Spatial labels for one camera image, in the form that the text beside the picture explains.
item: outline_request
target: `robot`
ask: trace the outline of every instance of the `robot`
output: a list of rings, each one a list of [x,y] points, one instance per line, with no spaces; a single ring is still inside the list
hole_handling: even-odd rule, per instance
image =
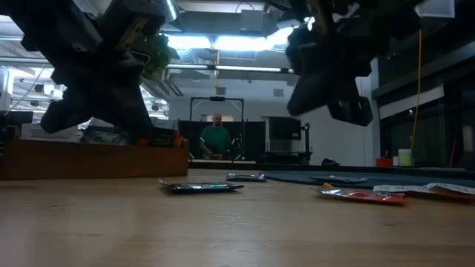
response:
[[[286,55],[299,80],[288,103],[292,115],[327,105],[333,118],[368,125],[368,99],[359,96],[357,76],[371,72],[370,61],[390,49],[392,38],[416,31],[413,11],[420,0],[267,1],[304,23],[289,36]],[[362,16],[334,22],[333,14],[358,5]],[[0,0],[0,13],[23,30],[22,45],[40,51],[54,66],[51,79],[68,87],[63,100],[50,104],[41,125],[48,133],[88,121],[109,122],[136,138],[152,138],[156,129],[140,93],[140,77],[151,55],[141,44],[177,18],[171,0],[113,0],[99,18],[83,13],[72,0]],[[352,34],[367,25],[363,34]]]

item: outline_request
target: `red object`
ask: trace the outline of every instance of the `red object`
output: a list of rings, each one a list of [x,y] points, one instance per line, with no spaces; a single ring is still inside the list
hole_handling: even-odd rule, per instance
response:
[[[393,167],[392,158],[376,159],[376,167]]]
[[[343,200],[351,200],[357,202],[371,202],[386,205],[405,205],[406,199],[404,194],[371,192],[371,191],[354,191],[350,189],[334,188],[330,184],[324,184],[321,189],[313,189],[318,193],[327,196],[342,198]]]

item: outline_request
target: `fluorescent light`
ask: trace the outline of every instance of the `fluorescent light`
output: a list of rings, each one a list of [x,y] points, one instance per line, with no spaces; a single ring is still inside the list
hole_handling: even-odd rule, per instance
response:
[[[32,111],[33,113],[39,113],[39,114],[44,114],[46,113],[46,111],[42,111],[42,110],[28,110],[28,109],[12,109],[10,111]]]
[[[225,51],[262,51],[272,48],[264,37],[220,36],[214,48]]]
[[[171,2],[171,0],[166,0],[166,4],[168,5],[168,9],[170,10],[172,21],[174,21],[178,17],[177,11],[175,11],[175,6]]]
[[[186,69],[186,70],[206,70],[208,69],[207,65],[195,65],[195,64],[168,64],[167,68],[174,69]]]
[[[281,72],[279,67],[244,67],[244,66],[216,66],[217,70],[244,70],[262,72]]]
[[[307,28],[308,28],[309,30],[312,30],[312,28],[313,28],[313,22],[315,22],[315,18],[314,18],[314,17],[310,18],[309,21],[307,22],[307,23],[308,23],[308,24],[307,24]]]
[[[289,37],[290,33],[294,30],[293,27],[285,27],[282,28],[275,33],[269,35],[267,37],[267,41],[270,42],[272,45],[285,45],[287,41],[287,37]]]
[[[211,48],[211,42],[205,36],[166,36],[168,46],[174,49]]]

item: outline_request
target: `yellow cable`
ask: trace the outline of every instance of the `yellow cable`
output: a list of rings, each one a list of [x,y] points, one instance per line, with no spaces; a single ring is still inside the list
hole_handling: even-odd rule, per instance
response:
[[[422,69],[422,27],[419,30],[419,63],[417,67],[417,103],[416,113],[414,114],[413,139],[410,143],[410,149],[413,150],[414,140],[416,140],[417,116],[419,115],[419,99],[421,96],[421,69]]]

